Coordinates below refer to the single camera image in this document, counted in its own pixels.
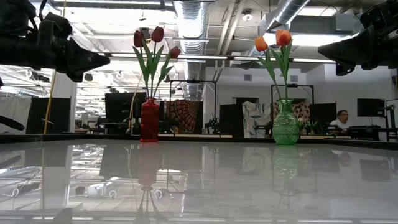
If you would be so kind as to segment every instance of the red vase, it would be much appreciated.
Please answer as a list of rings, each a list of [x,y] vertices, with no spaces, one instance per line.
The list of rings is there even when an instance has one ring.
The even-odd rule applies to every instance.
[[[157,142],[159,133],[159,105],[155,98],[146,98],[141,108],[141,142]]]

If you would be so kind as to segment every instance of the white fabric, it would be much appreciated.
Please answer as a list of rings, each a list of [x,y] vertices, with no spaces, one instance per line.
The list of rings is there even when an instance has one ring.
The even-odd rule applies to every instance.
[[[30,104],[32,99],[30,97],[4,97],[0,98],[0,115],[6,118],[13,119],[25,126],[23,131],[18,131],[0,124],[0,134],[4,132],[14,133],[14,134],[25,134],[26,124],[29,117]]]
[[[347,121],[345,124],[343,124],[340,120],[334,120],[334,121],[332,121],[331,123],[330,123],[330,125],[337,125],[337,126],[339,126],[341,129],[347,129],[347,128],[349,128],[349,127],[351,127],[352,126],[352,124],[349,122],[349,121]]]

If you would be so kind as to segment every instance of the orange tulip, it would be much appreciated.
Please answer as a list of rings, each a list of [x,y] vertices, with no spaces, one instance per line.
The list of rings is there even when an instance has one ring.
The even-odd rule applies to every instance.
[[[276,31],[276,44],[279,46],[289,45],[292,41],[292,34],[287,30]]]
[[[254,39],[254,45],[256,46],[258,52],[262,52],[268,49],[268,44],[263,37],[257,37],[256,39]]]

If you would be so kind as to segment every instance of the fabric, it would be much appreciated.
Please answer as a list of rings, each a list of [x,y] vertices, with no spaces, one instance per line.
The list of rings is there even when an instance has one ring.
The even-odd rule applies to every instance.
[[[18,131],[10,128],[9,126],[0,124],[0,134],[5,132],[25,134],[31,103],[31,98],[22,98],[17,96],[0,98],[0,115],[13,119],[14,121],[17,121],[25,126],[23,131]]]
[[[334,120],[334,121],[332,121],[331,123],[330,123],[330,125],[337,125],[337,126],[339,126],[341,129],[347,129],[347,128],[349,128],[349,127],[351,127],[352,126],[352,124],[349,122],[349,121],[347,121],[345,124],[343,124],[340,120]]]
[[[292,105],[293,115],[299,119],[302,118],[303,122],[307,122],[310,120],[310,107],[306,103],[299,103]],[[273,118],[275,119],[279,112],[279,105],[274,103],[274,114]]]
[[[267,124],[266,114],[270,112],[270,110],[267,109],[265,104],[261,105],[248,101],[242,104],[243,132],[245,138],[265,138],[265,130],[254,130],[254,128],[258,125]]]
[[[167,102],[167,117],[178,122],[180,133],[193,133],[198,116],[200,102],[189,100],[176,100]]]

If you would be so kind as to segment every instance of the silver air duct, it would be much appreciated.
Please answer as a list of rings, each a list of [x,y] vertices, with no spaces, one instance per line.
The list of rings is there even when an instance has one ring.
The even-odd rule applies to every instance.
[[[264,35],[267,31],[275,29],[281,25],[290,24],[297,14],[306,6],[310,0],[281,0],[278,8],[266,14],[259,25],[259,35]],[[258,57],[262,52],[258,52],[253,46],[246,54],[247,56]]]
[[[175,12],[178,15],[178,35],[181,38],[202,39],[206,30],[206,11],[208,3],[199,1],[174,1]],[[203,55],[205,43],[195,40],[180,41],[184,54]],[[205,68],[203,63],[186,62],[184,66],[186,79],[204,80]],[[201,98],[197,86],[187,85],[191,99]]]

